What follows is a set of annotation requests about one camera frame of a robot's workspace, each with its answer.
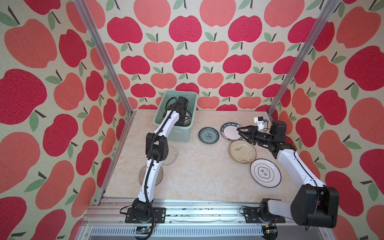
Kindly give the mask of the large green red ring plate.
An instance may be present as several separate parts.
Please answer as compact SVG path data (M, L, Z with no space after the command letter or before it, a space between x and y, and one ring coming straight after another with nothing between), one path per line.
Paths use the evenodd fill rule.
M192 122L192 113L189 110L186 110L186 116L183 121L183 126L188 127Z

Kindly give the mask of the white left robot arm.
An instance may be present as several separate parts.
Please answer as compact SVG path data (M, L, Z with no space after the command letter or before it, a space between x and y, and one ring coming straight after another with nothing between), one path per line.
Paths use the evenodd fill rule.
M179 120L186 117L188 99L174 97L175 103L167 107L166 115L159 127L146 136L146 165L145 178L138 197L126 213L126 223L138 221L141 223L154 223L155 211L152 206L154 200L156 180L163 162L169 154L168 136Z

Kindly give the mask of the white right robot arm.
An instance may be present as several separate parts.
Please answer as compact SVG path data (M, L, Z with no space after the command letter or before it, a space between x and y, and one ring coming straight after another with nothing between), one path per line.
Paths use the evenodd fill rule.
M288 171L298 188L294 200L263 199L260 202L259 219L270 223L277 217L294 220L299 226L334 228L337 225L339 192L326 186L304 164L296 147L286 141L287 125L273 121L269 133L257 126L237 129L239 135L249 144L268 149L274 158Z

